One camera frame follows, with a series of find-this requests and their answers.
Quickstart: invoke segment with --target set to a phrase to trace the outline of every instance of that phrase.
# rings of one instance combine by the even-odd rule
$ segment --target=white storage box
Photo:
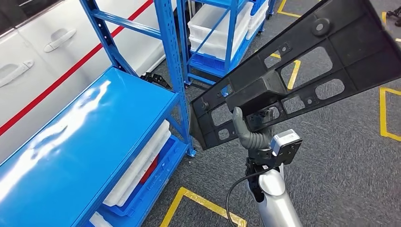
[[[239,28],[242,28],[245,25],[248,26],[251,18],[252,7],[253,3],[247,2],[244,5],[244,8],[238,13],[235,23],[234,40],[238,39],[241,35]],[[226,9],[204,4],[188,22],[190,37],[192,37],[192,39],[201,40],[202,42],[225,11]],[[230,12],[226,14],[206,42],[219,46],[227,46],[229,21]]]
[[[136,175],[130,186],[125,190],[124,194],[116,204],[119,207],[122,207],[125,202],[127,201],[128,197],[131,195],[131,193],[134,191],[136,186],[139,184],[139,181],[142,179],[143,175],[145,175],[146,171],[149,169],[150,165],[152,162],[155,160],[156,156],[159,154],[163,146],[166,144],[168,138],[170,138],[171,132],[167,131],[161,140],[158,142],[157,146],[155,147],[154,151],[150,154],[148,159],[145,161],[144,166],[141,168],[139,173]]]
[[[124,193],[132,187],[132,183],[137,180],[136,185],[139,183],[142,176],[145,174],[147,168],[144,171],[146,165],[150,165],[154,158],[158,155],[161,148],[167,142],[168,138],[171,135],[171,132],[168,130],[170,123],[166,120],[160,125],[160,127],[156,130],[155,134],[150,138],[150,140],[146,143],[142,151],[138,154],[135,160],[131,163],[130,167],[125,171],[120,180],[114,186],[112,191],[107,195],[106,199],[103,201],[103,204],[111,207],[118,204],[123,197]]]
[[[237,52],[239,46],[241,45],[242,41],[245,39],[246,33],[248,32],[248,24],[243,23],[236,29],[237,36],[234,37],[233,40],[233,47],[231,49],[231,60],[233,59],[235,53]],[[195,39],[189,36],[189,40],[191,42],[191,51],[196,51],[203,40]],[[218,44],[211,44],[206,41],[203,46],[200,48],[198,53],[206,53],[208,55],[212,55],[218,59],[225,60],[226,59],[226,50],[227,45],[218,45]]]
[[[94,227],[113,227],[98,212],[95,212],[89,221]]]
[[[246,35],[246,40],[250,40],[252,38],[252,35],[263,23],[263,21],[266,18],[266,12],[268,9],[269,9],[269,0],[265,0],[265,2],[255,13],[255,15],[251,16],[251,20],[249,21],[248,25],[248,34]]]

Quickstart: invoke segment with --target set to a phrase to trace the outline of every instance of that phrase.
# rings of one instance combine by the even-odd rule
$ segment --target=yellow floor marking
[[[276,53],[272,53],[271,56],[281,59],[280,55],[278,55]],[[287,85],[288,90],[292,90],[294,88],[295,79],[296,79],[296,76],[298,75],[299,67],[301,66],[300,60],[295,60],[294,63],[295,63],[294,70],[292,70],[291,78],[289,79],[288,85]]]
[[[198,204],[208,208],[209,210],[211,210],[215,213],[218,213],[219,215],[227,218],[226,209],[219,207],[218,205],[189,191],[188,189],[186,189],[184,187],[181,187],[178,190],[177,195],[175,196],[173,202],[171,203],[170,208],[168,209],[166,216],[164,217],[160,227],[167,227],[168,224],[170,224],[170,221],[173,218],[173,215],[178,208],[178,204],[180,204],[180,201],[183,199],[183,196],[186,196],[187,198],[197,202]],[[246,227],[246,221],[244,219],[240,218],[239,216],[237,216],[233,213],[230,213],[230,217],[233,220],[233,222],[238,225],[238,227]]]
[[[383,24],[385,26],[387,26],[387,13],[386,12],[382,12],[382,21],[383,21]],[[396,38],[395,41],[401,43],[401,39],[399,39],[399,38]]]
[[[386,92],[390,92],[401,96],[401,91],[397,91],[387,87],[380,87],[379,89],[379,105],[380,105],[380,135],[389,137],[391,139],[401,141],[401,136],[394,135],[387,131],[387,119],[386,119]]]
[[[277,13],[281,13],[281,14],[291,16],[291,17],[298,17],[298,18],[301,17],[301,15],[298,15],[298,14],[284,12],[283,9],[284,9],[284,5],[286,4],[286,2],[287,2],[287,0],[283,0],[281,2],[280,7],[277,10]]]
[[[386,15],[387,15],[386,12],[382,12],[382,21],[383,21],[384,25],[387,25]]]

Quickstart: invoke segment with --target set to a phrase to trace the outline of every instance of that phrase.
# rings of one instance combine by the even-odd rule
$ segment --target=blue metal shelf
[[[133,200],[151,198],[133,213],[141,223],[184,153],[195,155],[171,1],[154,2],[160,30],[102,12],[95,0],[80,3],[112,66],[0,165],[2,226],[87,224],[167,119],[183,141],[171,138],[174,148],[163,159],[171,168],[159,168],[157,180],[133,195]],[[118,52],[105,21],[162,40],[172,91],[138,77]],[[170,115],[175,106],[180,123]]]
[[[123,210],[129,210],[130,213],[128,216],[121,217],[110,211],[110,208],[105,205],[101,206],[98,212],[114,227],[140,226],[187,149],[188,145],[183,144],[177,137],[171,136],[160,151],[161,161],[149,179],[144,184],[139,184],[135,188],[126,205],[123,207],[112,207],[114,212],[120,212],[120,215],[124,215]]]
[[[247,1],[248,0],[238,0],[238,9],[241,9]],[[232,0],[196,0],[196,2],[228,9],[231,7]]]
[[[258,34],[258,32],[263,29],[263,24],[264,23],[262,23],[261,26],[259,27],[259,29],[257,29],[255,31],[255,33],[252,35],[251,39],[249,39],[249,40],[244,39],[244,41],[241,43],[240,47],[238,48],[238,51],[235,53],[233,59],[231,60],[229,71],[233,70],[241,62],[241,59],[244,57],[244,55],[245,55],[246,51],[248,50],[249,45],[251,44],[252,40],[255,38],[256,34]],[[226,75],[226,72],[224,72],[222,70],[218,70],[218,69],[216,69],[214,67],[210,67],[208,65],[198,64],[197,62],[194,62],[194,61],[190,62],[190,66],[194,67],[195,69],[201,70],[203,72],[212,74],[212,75],[220,77],[220,78],[222,78],[222,77],[224,77]],[[204,83],[207,83],[207,84],[210,84],[210,82],[208,82],[206,80],[204,81],[204,80],[200,79],[200,81],[202,81]]]
[[[192,56],[189,57],[189,49],[188,49],[188,40],[187,40],[187,31],[186,31],[186,21],[185,21],[185,2],[186,0],[177,0],[177,11],[178,11],[178,19],[179,19],[179,26],[180,26],[180,38],[181,40],[184,40],[181,42],[181,53],[183,55],[183,62],[184,62],[184,81],[186,84],[191,84],[191,79],[196,79],[201,82],[207,83],[207,84],[214,84],[213,81],[210,81],[208,79],[202,78],[200,76],[190,74],[191,72],[191,67],[196,68],[198,70],[201,70],[203,72],[206,72],[208,74],[211,74],[213,76],[217,77],[224,77],[227,73],[229,73],[232,69],[234,69],[238,63],[241,61],[242,57],[244,56],[246,50],[249,47],[249,44],[252,42],[253,38],[257,34],[252,36],[250,40],[244,40],[240,48],[237,50],[237,53],[235,53],[235,56],[233,59],[231,59],[231,51],[232,51],[232,46],[233,46],[233,38],[234,38],[234,29],[235,29],[235,23],[236,23],[236,17],[238,12],[241,10],[242,6],[248,2],[248,0],[195,0],[196,2],[202,2],[206,4],[210,4],[213,6],[217,7],[222,7],[227,9],[225,13],[221,16],[221,18],[217,21],[216,25],[211,29],[210,33],[206,36],[206,38],[203,40],[203,42],[200,44],[198,49],[194,52],[192,52]],[[269,0],[270,3],[274,4],[275,0]],[[227,51],[226,51],[226,57],[224,60],[224,69],[216,69],[216,67],[213,67],[211,65],[205,65],[205,64],[199,64],[199,62],[194,62],[193,59],[195,58],[196,55],[198,55],[198,50],[203,46],[203,44],[207,41],[209,36],[213,33],[213,31],[216,29],[216,27],[219,25],[221,20],[226,16],[226,14],[230,11],[230,19],[229,19],[229,26],[228,26],[228,34],[227,34]],[[214,57],[211,57],[208,59],[210,62],[218,63],[219,65],[221,64],[219,61]]]
[[[2,224],[87,222],[177,103],[109,68],[0,166]]]

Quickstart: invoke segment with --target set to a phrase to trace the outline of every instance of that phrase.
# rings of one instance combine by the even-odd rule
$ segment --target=hole in panel
[[[232,119],[232,113],[228,110],[227,103],[213,110],[211,115],[215,126],[219,126]]]
[[[322,85],[319,85],[315,92],[320,100],[324,100],[341,94],[344,89],[345,87],[341,80],[332,79]]]
[[[220,130],[220,131],[218,132],[218,138],[219,138],[220,140],[225,140],[225,139],[227,139],[229,136],[230,136],[230,133],[228,132],[227,129],[223,129],[223,130]]]
[[[295,96],[289,100],[284,101],[283,106],[288,114],[305,108],[305,104],[304,102],[302,102],[299,96]]]
[[[326,50],[319,46],[281,70],[288,89],[296,88],[328,71],[333,63]]]
[[[280,112],[279,112],[279,110],[277,109],[277,107],[270,107],[269,108],[269,111],[271,111],[272,113],[273,113],[273,119],[272,120],[274,120],[274,119],[277,119],[278,117],[280,117]]]
[[[225,86],[223,89],[220,90],[220,93],[223,97],[228,96],[229,94],[231,94],[233,92],[233,89],[231,88],[231,85],[227,85]]]
[[[267,68],[271,68],[273,65],[281,61],[280,52],[276,51],[264,60],[264,64]]]

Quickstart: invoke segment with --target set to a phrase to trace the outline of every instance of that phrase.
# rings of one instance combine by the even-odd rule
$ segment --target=mounting bracket
[[[332,69],[288,90],[281,70],[317,47],[323,47]],[[264,60],[276,50],[281,61],[268,68]],[[203,149],[237,138],[231,120],[215,125],[212,111],[227,103],[241,107],[251,131],[330,105],[401,76],[401,51],[386,32],[369,0],[322,0],[282,33],[264,45],[218,83],[191,102],[190,134]],[[344,90],[320,99],[316,88],[334,79]],[[230,87],[228,96],[222,90]],[[290,112],[283,103],[294,97],[304,108]],[[278,116],[269,118],[272,108]],[[220,139],[218,133],[228,130]]]

